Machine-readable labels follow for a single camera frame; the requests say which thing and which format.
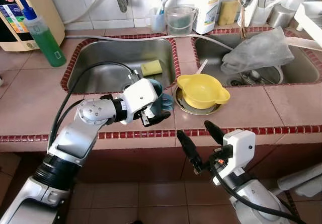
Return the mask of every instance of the pink tile countertop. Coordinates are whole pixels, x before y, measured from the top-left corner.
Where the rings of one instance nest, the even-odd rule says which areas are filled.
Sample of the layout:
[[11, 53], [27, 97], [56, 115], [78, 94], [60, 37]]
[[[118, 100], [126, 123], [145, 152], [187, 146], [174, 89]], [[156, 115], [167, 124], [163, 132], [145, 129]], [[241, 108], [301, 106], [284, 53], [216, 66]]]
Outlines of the pink tile countertop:
[[[135, 35], [149, 34], [147, 28], [81, 30], [67, 34]], [[39, 51], [12, 53], [0, 51], [0, 152], [44, 151], [48, 132], [66, 92], [60, 85], [76, 46], [83, 39], [65, 39], [62, 50], [67, 63], [52, 68]], [[181, 74], [197, 70], [193, 40], [176, 38]], [[314, 52], [322, 61], [322, 54]], [[176, 85], [165, 92], [173, 94]], [[322, 142], [322, 83], [228, 87], [230, 101], [209, 116], [194, 116], [174, 106], [171, 116], [160, 124], [144, 128], [140, 120], [128, 125], [114, 123], [100, 130], [94, 149], [151, 148], [180, 146], [177, 129], [184, 129], [198, 146], [216, 143], [205, 131], [203, 122], [210, 120], [225, 132], [236, 128], [254, 131], [257, 144]], [[73, 95], [68, 103], [100, 94]], [[74, 111], [63, 125], [72, 121]]]

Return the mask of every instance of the stainless steel sink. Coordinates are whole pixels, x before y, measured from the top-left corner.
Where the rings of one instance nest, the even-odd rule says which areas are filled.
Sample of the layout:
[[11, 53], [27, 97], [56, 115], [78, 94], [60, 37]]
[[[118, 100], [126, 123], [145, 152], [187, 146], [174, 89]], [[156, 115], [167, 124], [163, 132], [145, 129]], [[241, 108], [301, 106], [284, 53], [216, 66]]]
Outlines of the stainless steel sink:
[[[136, 69], [142, 75], [141, 64], [158, 59], [163, 73], [148, 76], [164, 87], [176, 78], [172, 46], [168, 40], [158, 39], [138, 42], [98, 41], [85, 46], [79, 53], [69, 81], [68, 89], [79, 74], [88, 66], [98, 62], [116, 61]], [[103, 65], [92, 68], [82, 76], [74, 93], [121, 92], [131, 84], [128, 71], [117, 65]]]
[[[248, 33], [248, 36], [251, 37], [256, 34], [259, 33]], [[242, 41], [239, 34], [210, 35], [209, 37], [219, 40], [232, 48], [235, 48]], [[239, 74], [226, 75], [220, 70], [220, 65], [222, 63], [221, 59], [225, 54], [229, 53], [229, 50], [204, 39], [196, 40], [196, 49], [200, 63], [205, 59], [209, 60], [202, 70], [202, 73], [214, 76], [223, 84], [223, 86], [246, 85]], [[294, 46], [290, 46], [290, 50], [295, 59], [292, 62], [281, 66], [284, 74], [284, 81], [282, 84], [312, 83], [317, 81], [319, 79], [319, 72], [305, 53]]]

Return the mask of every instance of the dish rack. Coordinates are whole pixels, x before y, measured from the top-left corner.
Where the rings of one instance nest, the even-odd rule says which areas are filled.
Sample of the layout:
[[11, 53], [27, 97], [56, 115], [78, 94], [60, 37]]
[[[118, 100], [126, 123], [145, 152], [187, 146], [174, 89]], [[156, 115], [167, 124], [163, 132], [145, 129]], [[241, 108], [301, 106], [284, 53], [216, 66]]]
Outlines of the dish rack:
[[304, 29], [322, 47], [322, 2], [301, 3], [294, 18], [297, 30]]

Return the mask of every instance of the green dish soap bottle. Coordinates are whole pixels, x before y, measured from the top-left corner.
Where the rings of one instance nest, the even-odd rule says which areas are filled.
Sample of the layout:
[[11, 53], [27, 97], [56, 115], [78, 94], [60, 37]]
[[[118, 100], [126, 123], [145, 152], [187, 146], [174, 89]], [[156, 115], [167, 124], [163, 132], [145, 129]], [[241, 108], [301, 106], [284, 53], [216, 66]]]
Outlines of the green dish soap bottle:
[[42, 16], [37, 16], [32, 7], [24, 8], [24, 23], [52, 67], [66, 63], [66, 58]]

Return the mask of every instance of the double sink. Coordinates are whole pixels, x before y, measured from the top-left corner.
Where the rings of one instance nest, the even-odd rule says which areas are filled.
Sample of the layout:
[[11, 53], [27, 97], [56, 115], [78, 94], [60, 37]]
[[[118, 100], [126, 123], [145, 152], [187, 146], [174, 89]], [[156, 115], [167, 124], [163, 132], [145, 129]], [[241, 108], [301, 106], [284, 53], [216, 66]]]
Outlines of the double sink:
[[[241, 43], [239, 34], [210, 35], [232, 48]], [[208, 59], [208, 63], [202, 73], [217, 78], [223, 86], [234, 86], [236, 82], [245, 85], [239, 74], [225, 75], [220, 70], [221, 59], [229, 50], [204, 39], [197, 39], [195, 46], [200, 62]], [[313, 63], [298, 47], [290, 46], [295, 59], [281, 66], [284, 74], [282, 84], [289, 83], [313, 83], [319, 79], [319, 71]], [[116, 61], [124, 63], [132, 69], [136, 69], [140, 75], [141, 64], [158, 59], [163, 73], [149, 76], [158, 80], [164, 87], [168, 87], [176, 80], [172, 44], [167, 39], [155, 39], [148, 41], [122, 42], [122, 41], [98, 41], [90, 43], [81, 49], [74, 68], [70, 75], [67, 87], [70, 89], [79, 74], [88, 66], [98, 62]], [[128, 71], [116, 65], [103, 65], [92, 68], [82, 76], [74, 93], [107, 93], [121, 92], [131, 84]]]

